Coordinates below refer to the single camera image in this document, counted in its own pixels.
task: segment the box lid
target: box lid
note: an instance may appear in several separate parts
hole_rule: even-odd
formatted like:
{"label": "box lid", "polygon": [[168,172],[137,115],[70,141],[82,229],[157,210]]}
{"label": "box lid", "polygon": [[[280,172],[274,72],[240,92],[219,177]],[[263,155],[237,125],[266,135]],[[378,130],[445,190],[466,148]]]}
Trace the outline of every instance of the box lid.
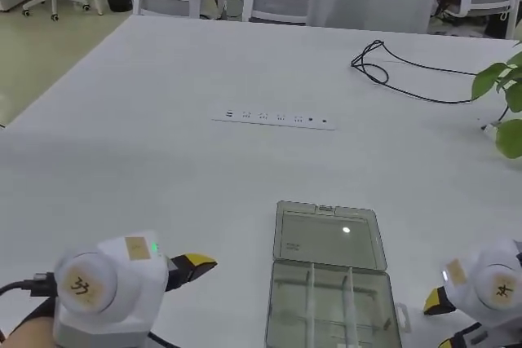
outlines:
{"label": "box lid", "polygon": [[274,258],[387,269],[374,211],[289,201],[277,203]]}

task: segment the floor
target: floor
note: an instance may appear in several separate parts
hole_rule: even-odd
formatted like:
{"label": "floor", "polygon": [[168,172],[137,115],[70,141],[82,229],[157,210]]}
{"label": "floor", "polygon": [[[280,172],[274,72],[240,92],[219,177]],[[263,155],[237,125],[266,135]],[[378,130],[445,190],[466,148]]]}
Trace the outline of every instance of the floor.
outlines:
{"label": "floor", "polygon": [[[241,14],[241,2],[230,0],[229,15]],[[0,13],[0,125],[7,125],[97,46],[129,13],[83,11],[71,2],[59,3],[60,20],[51,21],[48,5],[30,17],[15,9]],[[517,29],[522,38],[522,24]]]}

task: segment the label sticker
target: label sticker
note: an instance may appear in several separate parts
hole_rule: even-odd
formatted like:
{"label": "label sticker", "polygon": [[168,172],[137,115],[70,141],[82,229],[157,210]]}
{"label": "label sticker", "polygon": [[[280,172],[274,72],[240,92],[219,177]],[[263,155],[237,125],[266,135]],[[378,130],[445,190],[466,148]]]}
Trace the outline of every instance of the label sticker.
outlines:
{"label": "label sticker", "polygon": [[513,300],[516,289],[516,279],[513,276],[498,274],[493,281],[491,301],[500,306],[508,306]]}
{"label": "label sticker", "polygon": [[78,267],[70,269],[62,284],[62,288],[83,306],[97,306],[102,298],[104,286],[92,279]]}
{"label": "label sticker", "polygon": [[142,236],[128,236],[125,238],[127,244],[127,252],[129,252],[129,259],[136,260],[150,260],[150,252],[148,251],[147,241]]}
{"label": "label sticker", "polygon": [[460,265],[460,261],[456,258],[446,265],[446,269],[453,285],[464,285],[467,282],[466,274]]}

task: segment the desk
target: desk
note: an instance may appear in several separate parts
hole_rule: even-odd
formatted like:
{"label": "desk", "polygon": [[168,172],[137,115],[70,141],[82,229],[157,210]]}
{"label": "desk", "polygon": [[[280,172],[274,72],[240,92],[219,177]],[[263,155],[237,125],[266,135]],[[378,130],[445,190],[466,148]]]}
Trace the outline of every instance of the desk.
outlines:
{"label": "desk", "polygon": [[[465,106],[374,86],[350,60],[383,39],[406,59],[478,71],[513,42],[132,16],[0,132],[1,283],[47,271],[69,246],[150,227],[167,254],[219,266],[165,297],[155,332],[183,348],[261,347],[279,200],[375,210],[396,302],[430,348],[471,321],[425,319],[439,265],[522,237],[522,167]],[[471,79],[373,60],[391,83],[439,99]],[[328,116],[337,130],[212,121],[216,108]],[[7,331],[34,306],[1,300]]]}

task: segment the table surface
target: table surface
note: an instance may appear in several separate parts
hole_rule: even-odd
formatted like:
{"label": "table surface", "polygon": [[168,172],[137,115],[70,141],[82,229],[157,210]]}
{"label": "table surface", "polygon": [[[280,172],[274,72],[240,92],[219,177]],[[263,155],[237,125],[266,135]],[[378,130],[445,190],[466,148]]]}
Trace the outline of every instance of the table surface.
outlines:
{"label": "table surface", "polygon": [[[522,165],[480,130],[503,98],[437,105],[376,86],[348,65],[377,38],[406,59],[470,72],[515,50],[475,38],[131,17],[0,132],[1,283],[51,270],[69,247],[152,228],[172,256],[219,261],[165,297],[154,331],[183,348],[261,347],[276,203],[291,200],[376,212],[394,298],[412,317],[405,346],[436,346],[467,326],[462,315],[425,319],[421,309],[442,262],[522,237]],[[470,77],[383,51],[370,58],[394,86],[470,96]],[[212,121],[223,108],[316,113],[337,130]],[[34,303],[4,295],[0,327]]]}

